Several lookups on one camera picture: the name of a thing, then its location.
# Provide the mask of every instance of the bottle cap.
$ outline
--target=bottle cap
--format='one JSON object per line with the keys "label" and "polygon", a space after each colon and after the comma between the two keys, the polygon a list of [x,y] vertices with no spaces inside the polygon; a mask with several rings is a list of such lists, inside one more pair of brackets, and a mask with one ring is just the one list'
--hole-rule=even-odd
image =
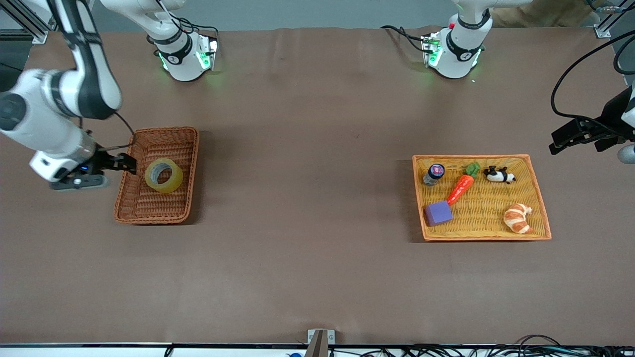
{"label": "bottle cap", "polygon": [[431,178],[435,180],[438,180],[441,177],[443,177],[444,173],[445,173],[445,167],[443,167],[443,165],[441,164],[434,164],[430,166],[430,168],[428,169],[428,176],[430,176]]}

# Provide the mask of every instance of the purple sponge block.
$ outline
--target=purple sponge block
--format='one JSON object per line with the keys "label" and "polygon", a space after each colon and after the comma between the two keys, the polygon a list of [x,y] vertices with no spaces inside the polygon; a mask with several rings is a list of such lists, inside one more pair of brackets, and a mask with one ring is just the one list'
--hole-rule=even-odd
{"label": "purple sponge block", "polygon": [[447,201],[441,201],[425,207],[425,217],[432,227],[452,220],[452,211]]}

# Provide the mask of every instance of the toy panda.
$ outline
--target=toy panda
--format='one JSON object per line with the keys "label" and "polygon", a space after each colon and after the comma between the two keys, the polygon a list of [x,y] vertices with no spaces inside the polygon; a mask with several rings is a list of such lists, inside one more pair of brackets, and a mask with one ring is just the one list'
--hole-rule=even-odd
{"label": "toy panda", "polygon": [[507,166],[501,168],[499,171],[496,171],[496,166],[490,166],[490,168],[486,168],[484,172],[485,177],[492,182],[505,182],[509,185],[512,181],[516,181],[513,173],[507,173]]}

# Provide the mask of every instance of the brown paper backdrop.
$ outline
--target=brown paper backdrop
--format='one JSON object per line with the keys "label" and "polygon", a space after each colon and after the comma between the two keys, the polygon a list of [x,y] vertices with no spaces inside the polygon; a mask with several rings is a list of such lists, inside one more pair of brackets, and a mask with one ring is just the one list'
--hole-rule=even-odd
{"label": "brown paper backdrop", "polygon": [[[632,344],[633,166],[591,145],[551,156],[560,74],[591,29],[496,29],[465,79],[383,30],[222,32],[217,73],[178,83],[145,34],[104,34],[134,128],[201,131],[181,226],[124,226],[110,187],[59,193],[0,138],[0,340]],[[624,88],[612,50],[558,103],[587,115]],[[29,67],[68,68],[58,34]],[[117,120],[85,121],[103,145]],[[531,155],[554,239],[423,243],[413,154]]]}

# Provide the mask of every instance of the orange wicker tray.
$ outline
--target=orange wicker tray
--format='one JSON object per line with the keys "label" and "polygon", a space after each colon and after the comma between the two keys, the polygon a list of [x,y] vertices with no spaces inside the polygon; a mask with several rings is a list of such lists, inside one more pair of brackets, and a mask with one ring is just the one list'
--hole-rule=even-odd
{"label": "orange wicker tray", "polygon": [[[125,224],[176,224],[190,214],[198,156],[199,133],[191,126],[148,128],[135,132],[137,141],[128,154],[137,159],[137,174],[124,172],[115,202],[114,216]],[[151,189],[144,179],[156,159],[172,159],[183,170],[183,183],[169,194]],[[159,176],[169,177],[169,173]]]}
{"label": "orange wicker tray", "polygon": [[[446,200],[459,177],[471,163],[479,163],[481,172],[472,187],[452,206],[454,219],[430,227],[425,221],[427,205]],[[445,166],[445,175],[432,187],[423,184],[428,168],[440,163]],[[542,201],[540,187],[533,171],[529,155],[414,155],[412,164],[415,174],[417,205],[421,229],[427,241],[533,241],[551,239],[547,211]],[[490,165],[508,167],[517,181],[507,185],[490,182],[483,170]],[[524,203],[533,209],[527,215],[527,223],[534,228],[532,234],[512,232],[503,221],[503,215],[514,203]]]}

